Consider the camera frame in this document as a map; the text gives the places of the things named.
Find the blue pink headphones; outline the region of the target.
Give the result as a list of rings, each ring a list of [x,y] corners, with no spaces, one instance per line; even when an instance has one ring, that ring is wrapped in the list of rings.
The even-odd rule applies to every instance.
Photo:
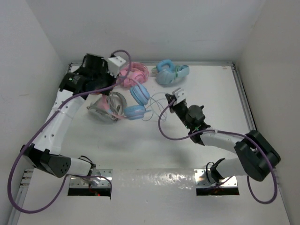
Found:
[[[123,112],[124,116],[115,114],[109,107],[107,98],[104,95],[100,100],[101,105],[103,106],[104,110],[114,116],[117,119],[127,119],[127,120],[137,120],[142,119],[145,113],[149,112],[146,110],[145,106],[148,104],[150,99],[150,94],[147,89],[140,83],[137,83],[135,86],[130,88],[131,96],[134,100],[138,103],[138,105],[125,107]]]

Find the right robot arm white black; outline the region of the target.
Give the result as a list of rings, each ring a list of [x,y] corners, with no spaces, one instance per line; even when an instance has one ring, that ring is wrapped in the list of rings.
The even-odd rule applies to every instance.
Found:
[[[248,176],[263,181],[281,161],[280,155],[257,130],[245,135],[213,129],[205,123],[203,106],[187,106],[185,100],[176,103],[172,94],[165,95],[168,109],[189,129],[187,138],[203,146],[213,146],[236,154],[236,158],[221,158],[210,168],[210,177],[219,182],[230,176]]]

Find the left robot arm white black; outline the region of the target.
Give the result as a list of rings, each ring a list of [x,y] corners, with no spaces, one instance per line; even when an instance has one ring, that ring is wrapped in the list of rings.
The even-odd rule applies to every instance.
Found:
[[[107,61],[101,56],[86,54],[81,66],[63,77],[47,117],[49,123],[26,148],[24,157],[35,168],[58,178],[67,174],[88,176],[94,164],[61,155],[61,146],[76,112],[87,98],[80,94],[115,83],[116,78],[108,73]]]

